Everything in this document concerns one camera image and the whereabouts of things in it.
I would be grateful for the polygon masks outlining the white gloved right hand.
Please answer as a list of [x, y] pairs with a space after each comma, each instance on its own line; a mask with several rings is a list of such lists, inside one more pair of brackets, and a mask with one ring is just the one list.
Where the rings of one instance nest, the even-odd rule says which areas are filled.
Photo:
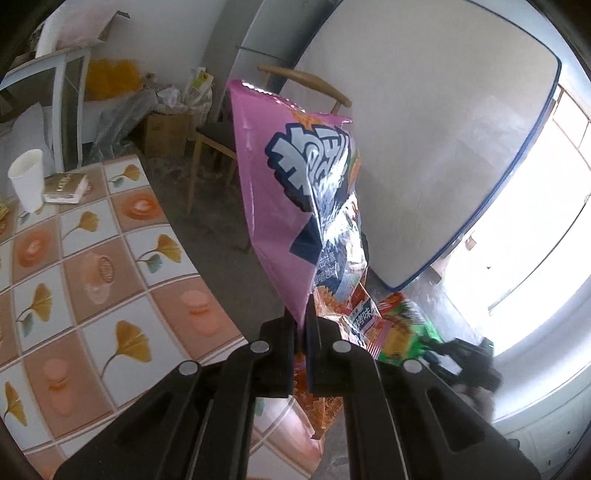
[[471, 406], [489, 424], [493, 421], [495, 411], [494, 394], [482, 387], [470, 387], [463, 384], [453, 386], [456, 394]]

